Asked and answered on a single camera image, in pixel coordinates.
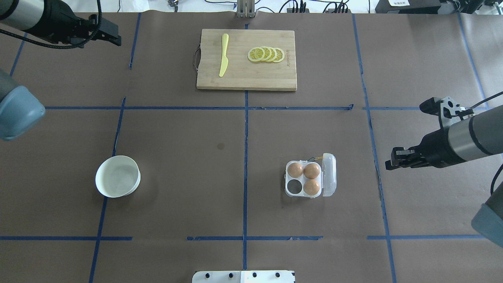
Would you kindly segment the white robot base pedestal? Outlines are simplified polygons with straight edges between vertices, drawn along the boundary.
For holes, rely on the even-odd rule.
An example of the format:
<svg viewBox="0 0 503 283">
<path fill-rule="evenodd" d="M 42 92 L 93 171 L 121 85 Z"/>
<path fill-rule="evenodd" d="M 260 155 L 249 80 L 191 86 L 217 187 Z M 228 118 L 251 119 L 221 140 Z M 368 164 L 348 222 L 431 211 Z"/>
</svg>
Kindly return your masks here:
<svg viewBox="0 0 503 283">
<path fill-rule="evenodd" d="M 290 270 L 201 271 L 192 283 L 296 283 L 296 276 Z"/>
</svg>

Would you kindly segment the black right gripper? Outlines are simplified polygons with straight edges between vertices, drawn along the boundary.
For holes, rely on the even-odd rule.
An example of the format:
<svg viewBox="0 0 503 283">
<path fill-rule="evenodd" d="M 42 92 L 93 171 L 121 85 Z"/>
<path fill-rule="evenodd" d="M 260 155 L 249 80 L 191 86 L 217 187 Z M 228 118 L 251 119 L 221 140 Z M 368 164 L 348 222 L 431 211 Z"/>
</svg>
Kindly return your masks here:
<svg viewBox="0 0 503 283">
<path fill-rule="evenodd" d="M 445 168 L 474 159 L 474 141 L 470 133 L 473 107 L 462 107 L 451 97 L 433 97 L 422 102 L 420 110 L 438 116 L 440 129 L 425 135 L 419 145 L 408 150 L 394 147 L 392 159 L 385 162 L 386 170 Z"/>
</svg>

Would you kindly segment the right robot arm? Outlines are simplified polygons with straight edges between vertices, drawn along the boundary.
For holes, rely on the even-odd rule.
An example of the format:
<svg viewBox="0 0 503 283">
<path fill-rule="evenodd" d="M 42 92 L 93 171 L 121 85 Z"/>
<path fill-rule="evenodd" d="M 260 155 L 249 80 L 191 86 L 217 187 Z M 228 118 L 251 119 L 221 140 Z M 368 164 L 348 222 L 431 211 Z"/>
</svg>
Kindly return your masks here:
<svg viewBox="0 0 503 283">
<path fill-rule="evenodd" d="M 446 168 L 503 152 L 503 107 L 480 114 L 471 107 L 462 107 L 451 97 L 433 97 L 420 104 L 420 110 L 438 117 L 440 128 L 426 134 L 409 149 L 394 147 L 386 170 L 397 168 Z M 490 184 L 490 196 L 473 217 L 471 226 L 497 246 L 503 245 L 502 185 L 496 184 L 502 174 L 498 168 Z"/>
</svg>

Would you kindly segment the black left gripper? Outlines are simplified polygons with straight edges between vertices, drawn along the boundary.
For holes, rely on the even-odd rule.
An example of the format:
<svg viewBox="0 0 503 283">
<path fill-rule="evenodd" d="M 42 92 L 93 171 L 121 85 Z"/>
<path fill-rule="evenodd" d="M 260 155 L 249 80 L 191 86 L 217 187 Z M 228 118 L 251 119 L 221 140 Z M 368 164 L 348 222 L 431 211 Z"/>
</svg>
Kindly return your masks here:
<svg viewBox="0 0 503 283">
<path fill-rule="evenodd" d="M 115 46 L 122 45 L 119 28 L 99 14 L 81 18 L 70 9 L 59 10 L 59 42 L 83 47 L 84 41 L 103 40 Z"/>
</svg>

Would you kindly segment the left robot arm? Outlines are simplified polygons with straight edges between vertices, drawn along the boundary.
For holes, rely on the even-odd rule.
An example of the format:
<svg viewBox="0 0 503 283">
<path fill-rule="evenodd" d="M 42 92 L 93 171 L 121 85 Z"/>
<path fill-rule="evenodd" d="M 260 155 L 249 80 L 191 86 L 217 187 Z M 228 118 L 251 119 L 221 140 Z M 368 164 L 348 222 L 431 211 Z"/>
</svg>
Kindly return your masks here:
<svg viewBox="0 0 503 283">
<path fill-rule="evenodd" d="M 1 1 L 1 34 L 20 40 L 11 68 L 1 70 L 1 140 L 20 138 L 46 114 L 29 86 L 15 77 L 26 45 L 67 51 L 102 40 L 121 46 L 118 25 L 104 17 L 100 0 L 95 6 L 96 12 L 83 18 L 64 0 Z"/>
</svg>

